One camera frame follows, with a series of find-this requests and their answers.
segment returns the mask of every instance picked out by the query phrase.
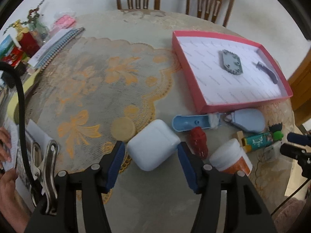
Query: black cable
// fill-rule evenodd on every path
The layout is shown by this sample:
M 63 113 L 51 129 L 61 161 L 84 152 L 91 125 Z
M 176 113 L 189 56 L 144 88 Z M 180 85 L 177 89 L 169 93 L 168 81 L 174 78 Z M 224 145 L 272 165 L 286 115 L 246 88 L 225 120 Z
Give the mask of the black cable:
M 25 136 L 25 98 L 24 98 L 24 89 L 21 79 L 15 69 L 11 67 L 8 63 L 0 61 L 0 70 L 9 73 L 15 82 L 17 96 L 18 96 L 18 111 L 19 111 L 19 136 L 21 143 L 21 156 L 23 159 L 23 164 L 27 178 L 29 179 L 30 185 L 35 189 L 38 195 L 41 194 L 41 188 L 35 182 L 34 177 L 32 176 L 28 156 L 26 149 L 26 136 Z
M 272 213 L 271 216 L 273 216 L 276 211 L 279 210 L 280 207 L 282 207 L 290 198 L 292 198 L 300 189 L 302 189 L 304 187 L 304 185 L 306 185 L 308 183 L 310 179 L 307 179 L 299 188 L 296 189 L 295 192 L 293 192 L 290 196 L 288 196 L 285 201 L 283 201 Z

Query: door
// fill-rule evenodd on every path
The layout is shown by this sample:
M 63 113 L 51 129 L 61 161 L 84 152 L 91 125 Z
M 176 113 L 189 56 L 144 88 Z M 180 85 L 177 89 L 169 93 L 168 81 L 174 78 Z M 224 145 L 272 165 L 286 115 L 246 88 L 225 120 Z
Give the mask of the door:
M 311 49 L 288 82 L 293 90 L 290 100 L 295 124 L 299 126 L 311 118 Z

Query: human hand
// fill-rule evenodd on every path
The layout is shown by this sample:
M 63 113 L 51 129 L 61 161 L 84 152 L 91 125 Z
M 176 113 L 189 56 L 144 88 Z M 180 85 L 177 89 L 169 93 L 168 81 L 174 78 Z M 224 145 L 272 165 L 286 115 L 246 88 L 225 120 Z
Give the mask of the human hand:
M 0 140 L 9 149 L 12 148 L 10 134 L 4 127 L 0 127 Z M 5 151 L 5 149 L 3 148 L 2 144 L 0 144 L 0 161 L 2 161 L 2 162 L 5 162 L 5 161 L 11 162 L 12 161 L 12 159 L 10 157 L 10 154 Z
M 17 233 L 23 233 L 29 217 L 15 200 L 16 179 L 14 168 L 0 174 L 0 212 Z

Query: white plastic box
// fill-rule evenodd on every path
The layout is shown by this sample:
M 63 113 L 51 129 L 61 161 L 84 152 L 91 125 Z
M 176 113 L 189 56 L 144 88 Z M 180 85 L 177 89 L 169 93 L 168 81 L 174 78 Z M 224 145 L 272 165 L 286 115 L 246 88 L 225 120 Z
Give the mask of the white plastic box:
M 152 171 L 171 156 L 179 137 L 160 120 L 154 120 L 128 142 L 128 152 L 138 167 Z

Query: table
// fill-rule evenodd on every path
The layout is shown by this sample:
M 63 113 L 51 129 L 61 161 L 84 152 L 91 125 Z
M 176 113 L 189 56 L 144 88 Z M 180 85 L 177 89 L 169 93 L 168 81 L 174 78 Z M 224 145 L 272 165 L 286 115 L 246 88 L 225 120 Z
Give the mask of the table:
M 27 119 L 60 143 L 55 172 L 75 172 L 99 162 L 115 142 L 109 133 L 115 117 L 132 118 L 139 131 L 156 118 L 170 125 L 177 114 L 195 113 L 171 51 L 173 30 L 238 36 L 199 18 L 154 10 L 83 15 L 77 18 L 81 26 L 86 29 L 83 35 L 42 72 L 26 110 Z M 294 130 L 289 100 L 259 109 L 267 122 L 283 122 L 285 136 Z M 237 131 L 229 125 L 206 131 L 210 152 Z M 187 138 L 184 133 L 179 136 L 182 141 Z M 271 211 L 284 199 L 291 160 L 263 163 L 261 150 L 248 156 L 254 165 L 249 177 Z M 190 232 L 200 201 L 188 188 L 177 153 L 151 172 L 126 158 L 112 193 L 103 198 L 113 232 Z M 82 226 L 81 214 L 78 217 Z

